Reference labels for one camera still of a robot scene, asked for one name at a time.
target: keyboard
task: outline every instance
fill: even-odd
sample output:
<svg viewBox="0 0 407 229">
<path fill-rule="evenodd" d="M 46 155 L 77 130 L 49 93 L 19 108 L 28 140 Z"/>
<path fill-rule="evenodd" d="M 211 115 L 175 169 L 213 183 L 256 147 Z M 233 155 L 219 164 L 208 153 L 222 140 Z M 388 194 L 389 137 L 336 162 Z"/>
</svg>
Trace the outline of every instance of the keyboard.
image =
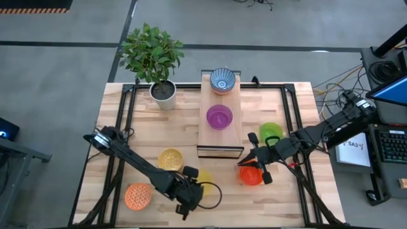
<svg viewBox="0 0 407 229">
<path fill-rule="evenodd" d="M 407 163 L 407 134 L 379 132 L 384 162 Z"/>
</svg>

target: green leaves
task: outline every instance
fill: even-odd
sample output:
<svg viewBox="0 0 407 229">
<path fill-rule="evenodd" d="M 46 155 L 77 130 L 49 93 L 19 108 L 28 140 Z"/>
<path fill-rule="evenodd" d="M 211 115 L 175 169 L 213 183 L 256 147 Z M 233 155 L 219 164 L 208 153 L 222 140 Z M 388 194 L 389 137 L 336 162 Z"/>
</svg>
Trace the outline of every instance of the green leaves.
<svg viewBox="0 0 407 229">
<path fill-rule="evenodd" d="M 151 55 L 153 56 L 158 56 L 159 54 L 161 54 L 163 52 L 163 47 L 158 46 L 156 47 L 152 52 Z"/>
<path fill-rule="evenodd" d="M 180 57 L 184 57 L 184 53 L 177 50 L 183 44 L 170 37 L 167 32 L 144 23 L 141 30 L 134 29 L 122 42 L 121 52 L 118 54 L 122 58 L 120 66 L 135 72 L 136 78 L 148 83 L 167 80 L 169 70 L 172 69 L 174 74 L 176 64 L 178 67 L 181 64 Z"/>
</svg>

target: gray floor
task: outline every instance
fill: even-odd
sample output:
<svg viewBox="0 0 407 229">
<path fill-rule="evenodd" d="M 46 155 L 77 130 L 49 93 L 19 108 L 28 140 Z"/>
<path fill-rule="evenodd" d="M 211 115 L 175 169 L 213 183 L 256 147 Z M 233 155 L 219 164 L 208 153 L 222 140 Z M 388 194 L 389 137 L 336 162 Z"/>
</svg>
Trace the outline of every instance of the gray floor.
<svg viewBox="0 0 407 229">
<path fill-rule="evenodd" d="M 407 21 L 403 0 L 287 0 L 267 5 L 231 0 L 139 0 L 130 29 L 160 26 L 188 44 L 368 47 Z M 0 41 L 118 42 L 130 0 L 74 0 L 65 15 L 0 15 Z M 358 53 L 185 50 L 174 81 L 198 81 L 202 69 L 242 71 L 244 81 L 316 85 L 361 63 Z M 0 46 L 0 116 L 21 126 L 18 141 L 53 155 L 34 163 L 13 219 L 30 228 L 67 224 L 114 48 Z M 350 88 L 355 75 L 343 83 Z M 119 69 L 116 82 L 134 80 Z M 366 78 L 362 78 L 368 88 Z M 407 200 L 371 207 L 364 174 L 333 164 L 348 223 L 404 228 Z"/>
</svg>

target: purple cup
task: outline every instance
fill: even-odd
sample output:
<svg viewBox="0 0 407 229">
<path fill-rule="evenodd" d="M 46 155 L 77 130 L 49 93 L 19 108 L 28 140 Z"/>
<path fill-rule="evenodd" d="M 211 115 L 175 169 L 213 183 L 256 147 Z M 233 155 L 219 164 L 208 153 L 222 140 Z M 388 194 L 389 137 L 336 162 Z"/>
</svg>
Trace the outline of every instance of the purple cup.
<svg viewBox="0 0 407 229">
<path fill-rule="evenodd" d="M 231 123 L 233 114 L 227 106 L 215 105 L 206 112 L 206 119 L 210 127 L 215 130 L 223 130 Z"/>
</svg>

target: green cup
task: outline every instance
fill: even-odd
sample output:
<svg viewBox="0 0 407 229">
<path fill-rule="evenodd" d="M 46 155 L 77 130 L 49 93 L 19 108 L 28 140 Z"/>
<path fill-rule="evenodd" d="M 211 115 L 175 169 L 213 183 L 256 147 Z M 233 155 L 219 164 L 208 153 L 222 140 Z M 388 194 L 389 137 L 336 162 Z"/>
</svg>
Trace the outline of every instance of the green cup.
<svg viewBox="0 0 407 229">
<path fill-rule="evenodd" d="M 267 137 L 277 136 L 282 138 L 282 129 L 276 123 L 264 123 L 260 126 L 260 139 L 261 142 L 265 142 Z M 277 139 L 268 140 L 268 144 L 273 146 L 277 142 Z"/>
</svg>

